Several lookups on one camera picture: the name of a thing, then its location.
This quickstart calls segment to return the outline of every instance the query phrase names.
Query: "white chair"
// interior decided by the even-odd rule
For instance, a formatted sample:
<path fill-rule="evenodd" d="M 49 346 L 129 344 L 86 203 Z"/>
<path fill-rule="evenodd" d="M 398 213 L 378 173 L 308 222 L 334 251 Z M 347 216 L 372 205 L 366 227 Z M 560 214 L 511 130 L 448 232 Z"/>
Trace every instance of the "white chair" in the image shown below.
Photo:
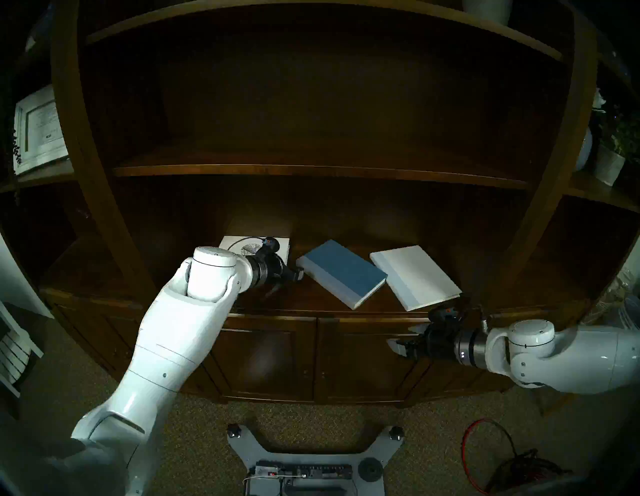
<path fill-rule="evenodd" d="M 18 325 L 1 301 L 0 317 L 8 328 L 4 336 L 0 332 L 0 383 L 19 398 L 20 392 L 13 385 L 24 373 L 31 352 L 42 358 L 42 350 L 31 340 L 29 333 Z"/>

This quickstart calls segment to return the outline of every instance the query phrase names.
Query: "book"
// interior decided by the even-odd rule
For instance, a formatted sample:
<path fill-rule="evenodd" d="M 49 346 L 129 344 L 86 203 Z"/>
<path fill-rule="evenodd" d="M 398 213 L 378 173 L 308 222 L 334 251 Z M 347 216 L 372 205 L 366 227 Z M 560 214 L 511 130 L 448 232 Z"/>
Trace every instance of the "book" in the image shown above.
<path fill-rule="evenodd" d="M 265 236 L 225 236 L 222 238 L 222 241 L 220 241 L 218 248 L 229 250 L 238 255 L 255 255 L 255 252 L 260 250 L 262 246 L 261 238 L 263 237 Z M 286 265 L 287 259 L 289 258 L 289 238 L 277 237 L 276 239 L 278 243 L 280 243 L 280 249 L 277 251 L 277 254 Z"/>
<path fill-rule="evenodd" d="M 457 298 L 462 292 L 420 246 L 374 252 L 370 257 L 387 274 L 387 284 L 407 312 Z"/>
<path fill-rule="evenodd" d="M 375 293 L 387 277 L 333 239 L 300 257 L 296 265 L 351 310 Z"/>

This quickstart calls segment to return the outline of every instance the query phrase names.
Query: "wooden cabinet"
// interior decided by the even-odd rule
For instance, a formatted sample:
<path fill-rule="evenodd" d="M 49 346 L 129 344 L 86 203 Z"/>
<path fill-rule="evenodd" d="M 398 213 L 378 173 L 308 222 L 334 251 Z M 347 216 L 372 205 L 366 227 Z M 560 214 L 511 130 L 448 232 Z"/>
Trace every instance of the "wooden cabinet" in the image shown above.
<path fill-rule="evenodd" d="M 205 368 L 223 397 L 313 400 L 316 319 L 231 316 Z"/>
<path fill-rule="evenodd" d="M 417 336 L 409 327 L 426 319 L 336 318 L 318 320 L 316 401 L 401 402 L 420 376 L 419 366 L 395 354 L 388 339 Z"/>
<path fill-rule="evenodd" d="M 122 379 L 133 356 L 144 308 L 134 301 L 78 298 L 54 289 L 43 289 L 40 294 L 71 337 L 114 379 Z M 220 399 L 202 365 L 180 391 Z"/>
<path fill-rule="evenodd" d="M 57 2 L 51 53 L 14 68 L 18 100 L 53 84 L 73 165 L 0 172 L 0 223 L 56 318 L 116 378 L 180 261 L 225 234 L 289 237 L 289 264 L 327 239 L 364 259 L 417 244 L 491 325 L 558 328 L 636 239 L 640 180 L 573 173 L 596 86 L 628 85 L 558 2 L 540 2 L 553 28 L 515 9 L 499 29 L 424 1 L 101 3 Z M 241 295 L 183 392 L 407 405 L 507 385 L 393 354 L 387 339 L 429 309 L 405 313 L 388 286 L 352 312 L 310 278 L 269 290 Z"/>

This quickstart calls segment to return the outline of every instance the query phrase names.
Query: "red cable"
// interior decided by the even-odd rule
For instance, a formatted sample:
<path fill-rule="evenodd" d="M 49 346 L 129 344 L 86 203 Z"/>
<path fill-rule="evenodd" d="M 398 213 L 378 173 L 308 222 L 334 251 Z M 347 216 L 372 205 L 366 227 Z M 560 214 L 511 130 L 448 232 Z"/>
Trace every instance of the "red cable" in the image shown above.
<path fill-rule="evenodd" d="M 462 436 L 462 445 L 460 447 L 460 451 L 462 453 L 462 468 L 465 469 L 465 474 L 467 475 L 467 480 L 474 487 L 474 489 L 476 491 L 478 491 L 479 493 L 482 493 L 482 494 L 489 494 L 487 491 L 481 489 L 480 486 L 478 486 L 478 484 L 471 477 L 471 474 L 469 473 L 469 468 L 467 467 L 467 460 L 466 460 L 466 456 L 465 456 L 465 447 L 466 447 L 466 444 L 467 444 L 467 438 L 469 437 L 469 434 L 471 434 L 471 431 L 478 424 L 481 424 L 482 422 L 489 422 L 490 424 L 493 424 L 494 426 L 498 427 L 509 438 L 509 442 L 511 443 L 511 449 L 513 451 L 513 456 L 516 456 L 516 451 L 515 451 L 515 447 L 513 445 L 513 441 L 511 439 L 511 436 L 509 436 L 509 433 L 506 431 L 506 429 L 504 427 L 502 427 L 498 422 L 495 422 L 494 420 L 491 420 L 491 419 L 479 419 L 479 420 L 476 420 L 469 427 L 467 427 L 467 430 L 465 431 L 465 434 Z"/>

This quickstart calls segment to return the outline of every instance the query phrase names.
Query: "white book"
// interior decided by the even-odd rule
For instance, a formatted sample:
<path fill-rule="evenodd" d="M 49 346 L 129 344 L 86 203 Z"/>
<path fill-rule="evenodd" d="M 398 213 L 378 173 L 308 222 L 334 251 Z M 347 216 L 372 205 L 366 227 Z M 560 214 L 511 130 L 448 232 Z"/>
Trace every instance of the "white book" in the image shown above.
<path fill-rule="evenodd" d="M 222 238 L 222 241 L 220 241 L 218 248 L 229 250 L 238 255 L 255 255 L 255 252 L 262 246 L 262 238 L 264 237 L 265 236 L 225 236 Z M 289 258 L 289 238 L 277 237 L 276 239 L 278 243 L 280 243 L 280 249 L 277 251 L 277 254 L 286 265 L 287 259 Z"/>
<path fill-rule="evenodd" d="M 435 305 L 462 292 L 420 246 L 370 254 L 374 265 L 387 274 L 387 283 L 404 309 Z"/>

